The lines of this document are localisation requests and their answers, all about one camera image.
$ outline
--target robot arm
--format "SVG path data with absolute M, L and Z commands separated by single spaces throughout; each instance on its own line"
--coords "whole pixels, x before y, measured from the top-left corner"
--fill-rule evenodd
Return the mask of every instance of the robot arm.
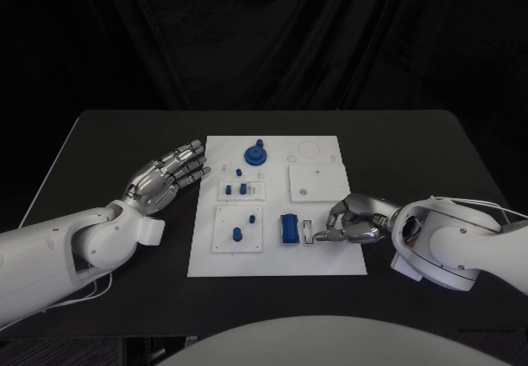
M 481 204 L 431 197 L 398 208 L 350 194 L 331 208 L 326 231 L 314 238 L 365 244 L 391 236 L 396 255 L 435 284 L 467 291 L 484 270 L 528 294 L 528 221 L 500 226 L 486 213 L 453 201 Z M 339 215 L 342 230 L 334 228 Z
M 0 325 L 30 315 L 132 256 L 137 243 L 160 244 L 164 222 L 147 215 L 161 210 L 177 191 L 209 171 L 193 141 L 153 160 L 134 174 L 121 200 L 0 234 Z M 91 267 L 76 270 L 72 251 Z

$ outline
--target white cable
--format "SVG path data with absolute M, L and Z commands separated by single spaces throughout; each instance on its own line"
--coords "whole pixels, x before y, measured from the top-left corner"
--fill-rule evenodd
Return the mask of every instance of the white cable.
M 39 311 L 34 311 L 30 315 L 24 316 L 18 320 L 14 320 L 8 324 L 5 324 L 3 327 L 0 327 L 0 332 L 5 328 L 8 328 L 13 324 L 17 324 L 23 319 L 27 319 L 34 314 L 43 313 L 46 310 L 53 309 L 54 307 L 63 307 L 65 305 L 72 305 L 73 303 L 79 303 L 80 301 L 86 301 L 86 300 L 91 300 L 91 299 L 95 299 L 96 297 L 99 297 L 109 290 L 109 287 L 112 286 L 112 272 L 109 272 L 108 274 L 109 274 L 108 286 L 106 286 L 106 288 L 104 289 L 104 291 L 99 294 L 96 294 L 95 296 L 91 296 L 96 292 L 96 282 L 93 281 L 93 287 L 95 287 L 95 289 L 91 291 L 91 294 L 89 295 L 83 296 L 80 299 L 63 301 L 62 303 L 56 303 L 54 305 L 52 305 L 49 307 L 44 307 Z
M 434 197 L 434 196 L 431 196 L 431 198 L 435 199 L 435 200 L 450 200 L 450 201 L 454 201 L 454 202 L 463 202 L 466 204 L 476 204 L 479 206 L 486 206 L 486 207 L 496 208 L 497 210 L 502 211 L 502 214 L 505 216 L 505 219 L 506 219 L 507 223 L 509 223 L 509 219 L 506 217 L 505 212 L 509 212 L 510 214 L 528 219 L 526 215 L 523 215 L 522 213 L 515 212 L 513 210 L 509 210 L 509 209 L 500 207 L 500 205 L 494 204 L 493 202 L 470 200 L 470 199 L 464 199 L 464 198 L 450 198 L 450 197 Z

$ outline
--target black curtain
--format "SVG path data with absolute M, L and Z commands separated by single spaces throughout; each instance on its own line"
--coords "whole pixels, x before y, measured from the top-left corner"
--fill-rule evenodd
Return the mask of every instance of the black curtain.
M 526 18 L 513 0 L 3 2 L 4 229 L 86 109 L 447 109 L 528 210 Z

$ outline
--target blue cylinder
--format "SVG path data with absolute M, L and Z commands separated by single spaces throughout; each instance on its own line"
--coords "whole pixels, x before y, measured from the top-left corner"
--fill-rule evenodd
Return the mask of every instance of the blue cylinder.
M 233 241 L 239 242 L 242 240 L 242 230 L 239 227 L 233 228 Z
M 256 145 L 245 150 L 243 158 L 249 165 L 264 164 L 264 161 L 267 160 L 267 151 L 264 150 L 264 142 L 261 139 L 256 140 Z
M 298 242 L 297 215 L 291 213 L 282 215 L 282 242 Z

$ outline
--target gray floor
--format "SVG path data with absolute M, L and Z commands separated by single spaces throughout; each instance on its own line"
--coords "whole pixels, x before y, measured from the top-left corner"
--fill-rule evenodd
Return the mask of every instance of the gray floor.
M 435 331 L 434 334 L 479 349 L 515 366 L 528 366 L 523 329 Z M 0 347 L 1 366 L 117 366 L 118 339 L 54 339 L 7 342 Z

